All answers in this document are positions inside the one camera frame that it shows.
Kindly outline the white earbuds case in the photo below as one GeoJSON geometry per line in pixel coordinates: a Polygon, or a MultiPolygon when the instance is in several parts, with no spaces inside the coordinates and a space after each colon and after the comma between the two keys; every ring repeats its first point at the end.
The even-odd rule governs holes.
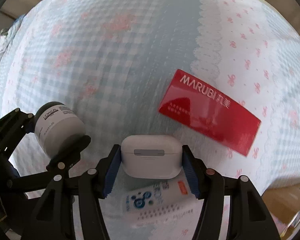
{"type": "Polygon", "coordinates": [[[172,179],[181,171],[182,144],[169,135],[131,135],[121,143],[122,167],[133,178],[172,179]]]}

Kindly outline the grey jar with black lid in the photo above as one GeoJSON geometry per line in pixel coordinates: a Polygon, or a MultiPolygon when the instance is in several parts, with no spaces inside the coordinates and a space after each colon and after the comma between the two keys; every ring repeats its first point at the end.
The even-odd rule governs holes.
{"type": "Polygon", "coordinates": [[[61,150],[86,134],[84,123],[65,104],[44,104],[34,116],[34,134],[45,152],[53,159],[61,150]]]}

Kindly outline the checkered blue pink blanket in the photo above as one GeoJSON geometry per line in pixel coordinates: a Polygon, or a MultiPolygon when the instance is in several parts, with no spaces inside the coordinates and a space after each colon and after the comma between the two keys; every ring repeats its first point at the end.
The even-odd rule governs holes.
{"type": "MultiPolygon", "coordinates": [[[[131,227],[122,197],[171,179],[133,178],[121,159],[112,192],[99,201],[109,239],[280,238],[262,194],[300,179],[300,36],[265,2],[43,0],[0,32],[0,119],[16,108],[35,116],[52,101],[91,137],[70,178],[131,135],[182,144],[174,178],[186,179],[200,207],[131,227]],[[261,120],[247,156],[159,113],[178,69],[261,120]]],[[[50,160],[33,132],[7,161],[23,177],[46,172],[50,160]]],[[[0,239],[12,230],[6,217],[0,204],[0,239]]]]}

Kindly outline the red rectangular cosmetic box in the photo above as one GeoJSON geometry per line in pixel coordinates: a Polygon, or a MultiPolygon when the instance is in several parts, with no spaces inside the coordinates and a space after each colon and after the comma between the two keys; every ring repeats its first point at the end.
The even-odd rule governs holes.
{"type": "Polygon", "coordinates": [[[247,156],[261,120],[217,88],[178,69],[159,113],[247,156]]]}

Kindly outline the cardboard box on floor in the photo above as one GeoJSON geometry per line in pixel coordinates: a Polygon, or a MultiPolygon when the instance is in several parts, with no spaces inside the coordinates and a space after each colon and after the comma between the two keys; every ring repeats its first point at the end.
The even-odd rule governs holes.
{"type": "Polygon", "coordinates": [[[267,189],[262,195],[281,239],[288,239],[300,224],[300,184],[267,189]]]}

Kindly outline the white tube with blue print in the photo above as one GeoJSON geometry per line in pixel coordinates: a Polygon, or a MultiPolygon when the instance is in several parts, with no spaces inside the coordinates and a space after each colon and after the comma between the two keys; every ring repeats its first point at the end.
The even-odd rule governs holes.
{"type": "Polygon", "coordinates": [[[122,197],[123,218],[131,227],[181,219],[200,207],[185,178],[156,182],[122,197]]]}

